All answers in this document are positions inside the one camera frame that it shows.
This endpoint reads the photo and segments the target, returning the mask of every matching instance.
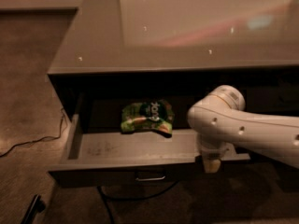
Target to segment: green chip bag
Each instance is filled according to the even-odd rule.
[[[124,133],[154,130],[172,133],[175,114],[166,100],[150,103],[133,103],[122,110],[121,130]]]

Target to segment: power cord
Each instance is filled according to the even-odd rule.
[[[115,224],[114,222],[114,218],[113,218],[113,215],[112,215],[112,212],[111,212],[111,209],[108,205],[108,202],[107,201],[114,201],[114,202],[130,202],[130,201],[143,201],[143,200],[147,200],[147,199],[150,199],[150,198],[155,198],[155,197],[158,197],[164,193],[166,193],[167,191],[169,191],[171,188],[173,188],[176,184],[178,183],[177,182],[174,182],[173,184],[171,184],[167,189],[164,189],[158,193],[155,193],[155,194],[152,194],[150,196],[147,196],[147,197],[140,197],[140,198],[115,198],[115,197],[110,197],[108,195],[106,195],[103,190],[102,190],[102,187],[97,187],[97,190],[98,192],[100,193],[101,195],[101,198],[103,200],[103,203],[105,205],[105,208],[108,212],[108,215],[109,215],[109,219],[110,219],[110,223],[111,224]]]
[[[5,156],[7,156],[15,147],[24,146],[24,145],[28,145],[28,144],[35,144],[35,143],[38,143],[38,142],[53,141],[53,140],[61,138],[62,133],[67,128],[67,121],[66,121],[66,117],[65,117],[64,109],[63,108],[61,108],[61,112],[62,112],[62,117],[61,117],[61,120],[60,120],[59,135],[58,136],[56,136],[56,137],[54,137],[54,136],[45,136],[45,137],[42,137],[42,138],[39,138],[39,139],[36,139],[36,140],[27,141],[27,142],[23,142],[23,143],[19,143],[19,144],[13,145],[8,151],[6,151],[5,153],[0,154],[0,158],[3,158]],[[65,120],[66,126],[62,130],[64,120]]]

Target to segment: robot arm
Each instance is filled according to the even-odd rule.
[[[242,94],[231,86],[218,87],[191,107],[188,122],[199,133],[204,164],[220,160],[231,143],[299,168],[299,118],[253,114],[244,108]],[[208,156],[211,150],[218,150],[219,157]]]

